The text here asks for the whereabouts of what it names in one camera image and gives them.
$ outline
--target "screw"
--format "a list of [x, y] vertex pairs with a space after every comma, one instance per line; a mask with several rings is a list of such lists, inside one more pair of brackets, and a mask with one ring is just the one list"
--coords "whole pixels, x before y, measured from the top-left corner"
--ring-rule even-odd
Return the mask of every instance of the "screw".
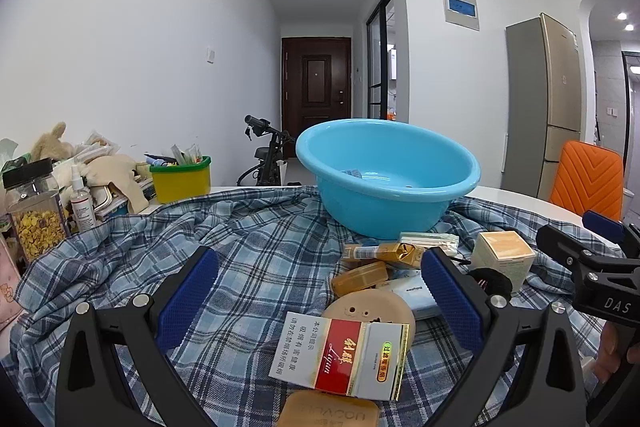
[[87, 311], [89, 311], [89, 308], [89, 303], [81, 302], [80, 304], [78, 304], [78, 306], [76, 306], [76, 313], [78, 315], [84, 315]]
[[502, 295], [492, 295], [489, 302], [491, 302], [491, 306], [494, 308], [505, 308], [507, 306], [507, 299]]
[[562, 315], [566, 311], [564, 304], [562, 304], [562, 302], [559, 302], [559, 301], [552, 302], [551, 309], [554, 311], [554, 313], [557, 313], [558, 315]]
[[149, 304], [149, 295], [146, 293], [141, 293], [140, 295], [133, 297], [133, 305], [136, 308], [143, 308], [147, 304]]

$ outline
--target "plastic jar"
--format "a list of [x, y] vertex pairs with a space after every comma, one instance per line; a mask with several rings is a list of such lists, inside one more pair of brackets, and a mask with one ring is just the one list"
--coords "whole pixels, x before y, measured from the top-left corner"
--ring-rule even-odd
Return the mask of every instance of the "plastic jar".
[[52, 171], [51, 158], [45, 158], [2, 174], [6, 211], [27, 263], [69, 235]]

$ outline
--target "pink bag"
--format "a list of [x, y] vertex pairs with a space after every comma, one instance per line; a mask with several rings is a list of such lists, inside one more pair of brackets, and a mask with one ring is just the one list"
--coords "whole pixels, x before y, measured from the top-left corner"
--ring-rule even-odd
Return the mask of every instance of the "pink bag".
[[0, 235], [0, 330], [22, 311], [20, 304], [14, 299], [19, 280], [18, 269], [11, 259], [4, 237]]

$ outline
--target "table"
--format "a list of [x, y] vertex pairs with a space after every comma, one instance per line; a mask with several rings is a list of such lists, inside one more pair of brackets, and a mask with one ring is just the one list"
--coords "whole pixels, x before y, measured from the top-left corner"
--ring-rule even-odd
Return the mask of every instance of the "table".
[[[247, 187], [211, 187], [210, 194], [224, 192], [226, 190], [238, 190], [239, 188]], [[540, 214], [541, 216], [545, 216], [550, 219], [566, 221], [568, 223], [573, 223], [578, 227], [582, 227], [582, 218], [566, 210], [565, 208], [555, 206], [554, 204], [548, 203], [547, 201], [537, 200], [536, 198], [532, 198], [530, 196], [516, 194], [516, 192], [509, 192], [508, 190], [501, 190], [500, 188], [476, 187], [469, 194], [469, 197], [477, 198], [479, 200], [493, 201], [494, 203], [505, 204], [507, 206], [515, 206], [516, 208], [522, 208], [523, 210], [528, 210], [529, 212], [535, 212], [536, 214]], [[151, 200], [149, 206], [145, 208], [145, 210], [140, 212], [140, 214], [150, 214], [160, 206], [161, 205], [160, 203], [158, 203], [158, 200]], [[600, 237], [597, 234], [594, 235], [596, 235], [596, 237], [599, 238], [608, 247], [616, 246], [603, 237]], [[0, 358], [4, 357], [9, 352], [9, 332], [12, 325], [13, 323], [4, 328], [4, 330], [0, 331]]]

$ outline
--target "human hand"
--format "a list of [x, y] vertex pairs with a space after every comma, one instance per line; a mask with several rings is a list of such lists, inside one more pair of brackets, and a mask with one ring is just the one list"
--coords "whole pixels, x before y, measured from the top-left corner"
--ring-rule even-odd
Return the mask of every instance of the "human hand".
[[[606, 322], [602, 328], [600, 336], [600, 347], [598, 348], [598, 358], [593, 368], [594, 375], [602, 383], [607, 380], [620, 368], [620, 356], [618, 350], [618, 330], [611, 322]], [[640, 344], [629, 347], [626, 352], [628, 363], [640, 363]]]

